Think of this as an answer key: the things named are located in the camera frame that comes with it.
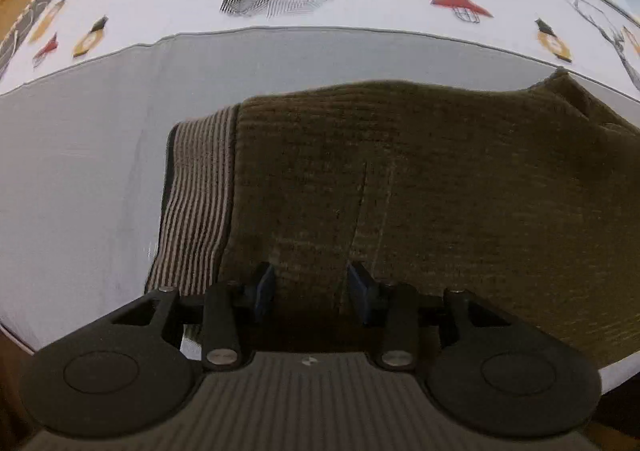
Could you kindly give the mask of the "brown corduroy pants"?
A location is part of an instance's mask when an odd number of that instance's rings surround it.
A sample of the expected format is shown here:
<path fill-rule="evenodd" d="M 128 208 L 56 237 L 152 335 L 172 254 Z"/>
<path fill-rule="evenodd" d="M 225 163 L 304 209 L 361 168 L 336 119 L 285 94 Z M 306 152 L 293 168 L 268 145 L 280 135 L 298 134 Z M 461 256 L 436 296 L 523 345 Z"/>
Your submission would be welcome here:
<path fill-rule="evenodd" d="M 404 81 L 258 96 L 167 141 L 149 289 L 277 271 L 346 308 L 345 271 L 472 289 L 599 367 L 639 349 L 639 130 L 564 71 L 514 92 Z"/>

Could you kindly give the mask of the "grey and printed bed sheet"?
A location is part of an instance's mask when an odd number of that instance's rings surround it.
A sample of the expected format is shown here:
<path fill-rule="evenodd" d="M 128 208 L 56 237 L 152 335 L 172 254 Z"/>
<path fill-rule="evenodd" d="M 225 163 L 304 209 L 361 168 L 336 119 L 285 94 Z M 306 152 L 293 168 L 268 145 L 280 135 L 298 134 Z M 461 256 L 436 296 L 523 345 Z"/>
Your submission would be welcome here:
<path fill-rule="evenodd" d="M 262 94 L 365 80 L 520 89 L 555 63 L 629 121 L 639 94 L 568 0 L 326 0 L 231 18 L 222 0 L 38 0 L 58 49 L 4 54 L 1 332 L 32 353 L 139 296 L 157 252 L 166 142 L 178 122 Z M 639 29 L 638 0 L 590 0 Z"/>

